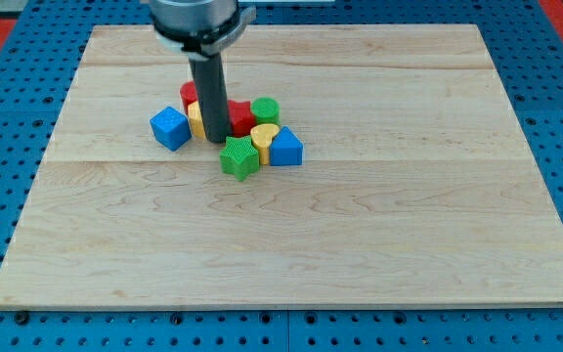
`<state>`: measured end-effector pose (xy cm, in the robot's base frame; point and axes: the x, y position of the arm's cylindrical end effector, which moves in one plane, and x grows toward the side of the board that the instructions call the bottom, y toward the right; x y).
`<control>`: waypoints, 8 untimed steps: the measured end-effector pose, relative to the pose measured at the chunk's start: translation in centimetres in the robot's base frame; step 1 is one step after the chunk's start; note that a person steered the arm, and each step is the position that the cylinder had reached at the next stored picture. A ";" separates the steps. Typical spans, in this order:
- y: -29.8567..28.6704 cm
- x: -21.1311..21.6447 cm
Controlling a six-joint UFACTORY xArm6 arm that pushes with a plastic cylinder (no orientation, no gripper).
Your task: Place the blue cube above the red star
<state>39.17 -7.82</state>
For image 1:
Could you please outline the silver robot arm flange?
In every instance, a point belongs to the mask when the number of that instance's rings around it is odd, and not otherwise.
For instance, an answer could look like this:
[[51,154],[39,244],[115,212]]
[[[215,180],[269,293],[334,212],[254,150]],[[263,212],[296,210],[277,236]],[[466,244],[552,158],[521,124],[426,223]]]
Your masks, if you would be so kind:
[[153,29],[172,51],[202,59],[236,43],[257,17],[237,0],[150,0]]

